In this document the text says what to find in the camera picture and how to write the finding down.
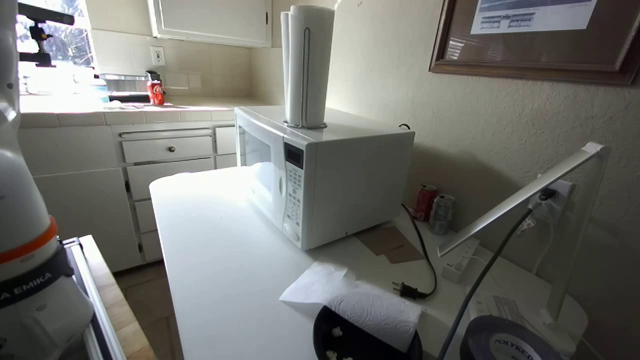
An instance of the tape roll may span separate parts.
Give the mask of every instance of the tape roll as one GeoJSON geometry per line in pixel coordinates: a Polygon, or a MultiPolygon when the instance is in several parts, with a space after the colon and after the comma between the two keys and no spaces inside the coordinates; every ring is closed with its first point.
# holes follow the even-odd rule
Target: tape roll
{"type": "Polygon", "coordinates": [[[460,346],[462,360],[562,360],[545,340],[498,316],[471,320],[460,346]]]}

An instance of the power strip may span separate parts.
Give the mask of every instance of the power strip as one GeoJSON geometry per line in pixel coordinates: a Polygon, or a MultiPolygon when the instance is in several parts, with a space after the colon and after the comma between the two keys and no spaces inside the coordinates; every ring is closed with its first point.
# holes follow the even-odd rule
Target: power strip
{"type": "Polygon", "coordinates": [[[469,261],[463,260],[474,254],[479,243],[479,240],[469,238],[460,246],[448,253],[443,258],[445,263],[442,267],[442,277],[458,284],[462,277],[462,273],[465,271],[465,268],[469,263],[469,261]]]}

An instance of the soda can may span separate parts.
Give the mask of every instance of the soda can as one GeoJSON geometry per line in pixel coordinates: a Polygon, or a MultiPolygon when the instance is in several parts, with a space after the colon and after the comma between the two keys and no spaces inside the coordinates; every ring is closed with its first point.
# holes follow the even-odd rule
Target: soda can
{"type": "Polygon", "coordinates": [[[440,194],[435,198],[429,216],[429,228],[432,233],[444,235],[449,231],[455,203],[456,199],[447,194],[440,194]]]}
{"type": "Polygon", "coordinates": [[[418,220],[429,220],[433,201],[438,195],[438,189],[433,185],[422,184],[418,189],[418,196],[415,199],[415,207],[413,208],[413,217],[418,220]]]}

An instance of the microwave keypad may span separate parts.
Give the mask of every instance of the microwave keypad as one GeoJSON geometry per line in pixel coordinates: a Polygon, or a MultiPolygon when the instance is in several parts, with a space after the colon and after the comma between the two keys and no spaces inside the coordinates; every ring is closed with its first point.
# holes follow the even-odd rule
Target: microwave keypad
{"type": "Polygon", "coordinates": [[[300,227],[302,203],[302,169],[291,164],[287,168],[287,209],[285,216],[300,227]]]}

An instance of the window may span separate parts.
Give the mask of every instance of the window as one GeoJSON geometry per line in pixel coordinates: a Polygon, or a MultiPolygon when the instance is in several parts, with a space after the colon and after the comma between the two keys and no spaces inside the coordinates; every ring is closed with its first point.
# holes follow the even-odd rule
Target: window
{"type": "MultiPolygon", "coordinates": [[[[52,86],[55,86],[54,84],[59,78],[73,79],[77,77],[78,73],[86,74],[87,67],[94,65],[94,57],[84,0],[20,0],[20,2],[68,13],[76,19],[73,26],[57,22],[46,22],[40,25],[47,34],[53,35],[52,38],[44,42],[44,47],[51,55],[51,62],[56,68],[38,68],[34,63],[20,62],[18,66],[20,92],[22,94],[57,92],[52,86]]],[[[38,51],[37,43],[31,39],[29,34],[29,27],[32,25],[33,21],[23,15],[18,15],[15,28],[19,52],[36,53],[38,51]]]]}

